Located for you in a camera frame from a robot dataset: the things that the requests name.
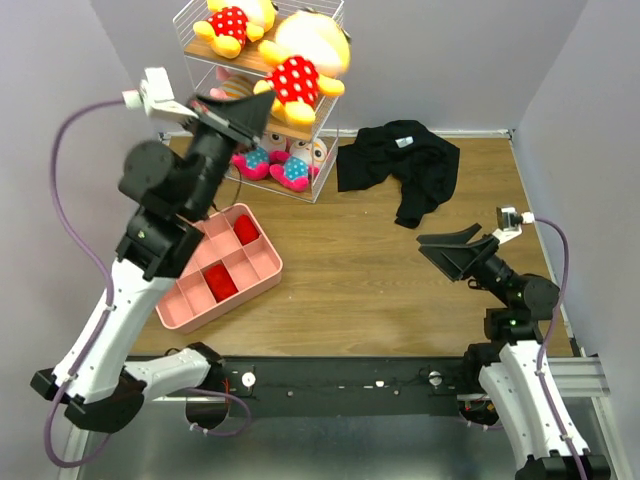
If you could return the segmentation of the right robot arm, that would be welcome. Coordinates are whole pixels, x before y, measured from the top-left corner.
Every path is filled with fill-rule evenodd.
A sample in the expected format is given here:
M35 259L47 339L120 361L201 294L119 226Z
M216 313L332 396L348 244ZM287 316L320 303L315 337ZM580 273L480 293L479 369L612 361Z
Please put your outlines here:
M553 323L561 288L537 274L519 274L497 252L517 238L517 217L480 239L480 225L420 235L420 253L450 281L493 294L502 305L484 320L486 342L472 344L460 367L462 384L483 391L510 441L518 479L608 479L607 458L591 451L576 428L553 377L542 321Z

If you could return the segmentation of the yellow plush red dotted dress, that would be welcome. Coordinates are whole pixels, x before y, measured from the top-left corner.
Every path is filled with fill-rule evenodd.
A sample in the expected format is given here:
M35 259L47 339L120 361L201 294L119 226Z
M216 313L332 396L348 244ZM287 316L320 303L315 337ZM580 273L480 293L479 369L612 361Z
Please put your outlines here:
M209 0L205 20L193 24L195 36L217 55L234 59L248 43L273 28L279 7L270 0Z

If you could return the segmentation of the white panda plush blue dress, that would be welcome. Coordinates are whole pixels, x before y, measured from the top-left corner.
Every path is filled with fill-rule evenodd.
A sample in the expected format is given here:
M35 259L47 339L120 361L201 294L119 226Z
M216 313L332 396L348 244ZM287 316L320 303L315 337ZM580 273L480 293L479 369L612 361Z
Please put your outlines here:
M266 132L253 150L234 155L232 164L243 177L251 181L262 180L269 175L273 164L286 161L289 156L288 144L289 140L286 136Z

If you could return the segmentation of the white panda plush yellow glasses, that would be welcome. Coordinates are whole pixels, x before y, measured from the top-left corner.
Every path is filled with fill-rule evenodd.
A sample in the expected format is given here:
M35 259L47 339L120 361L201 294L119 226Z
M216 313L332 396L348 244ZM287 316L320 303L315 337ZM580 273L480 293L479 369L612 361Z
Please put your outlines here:
M309 142L292 140L283 163L269 167L271 177L283 187L301 193L305 191L328 156L328 148L317 138Z

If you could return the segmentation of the orange plush red dotted dress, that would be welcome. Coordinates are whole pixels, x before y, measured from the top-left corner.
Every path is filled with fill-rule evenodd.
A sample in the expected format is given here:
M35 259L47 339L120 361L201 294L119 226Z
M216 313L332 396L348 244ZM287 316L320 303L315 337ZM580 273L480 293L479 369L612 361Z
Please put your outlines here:
M351 39L329 16L312 10L292 14L272 40L261 41L258 52L271 71L253 92L274 91L272 110L292 104L315 111L319 96L339 97L345 92L340 76L350 66Z

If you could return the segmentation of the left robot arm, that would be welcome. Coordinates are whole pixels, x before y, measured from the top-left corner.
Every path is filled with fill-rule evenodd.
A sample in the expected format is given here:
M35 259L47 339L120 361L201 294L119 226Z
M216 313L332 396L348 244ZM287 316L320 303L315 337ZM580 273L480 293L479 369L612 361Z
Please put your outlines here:
M103 270L105 292L63 360L31 380L44 399L65 405L75 427L113 434L147 401L186 389L209 395L220 387L223 360L202 343L146 362L127 357L202 241L196 224L207 216L232 155L238 146L258 144L274 99L272 92L236 101L194 95L180 115L194 134L184 156L157 140L127 154L118 189L138 208L112 266Z

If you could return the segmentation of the pink frog plush striped shirt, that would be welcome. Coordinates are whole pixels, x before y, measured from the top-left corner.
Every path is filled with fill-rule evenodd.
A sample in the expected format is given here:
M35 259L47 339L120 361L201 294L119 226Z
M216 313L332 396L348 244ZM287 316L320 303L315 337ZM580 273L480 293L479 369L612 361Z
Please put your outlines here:
M216 67L216 79L220 85L209 90L209 96L217 100L238 100L253 94L255 81L238 73L231 73L222 66Z

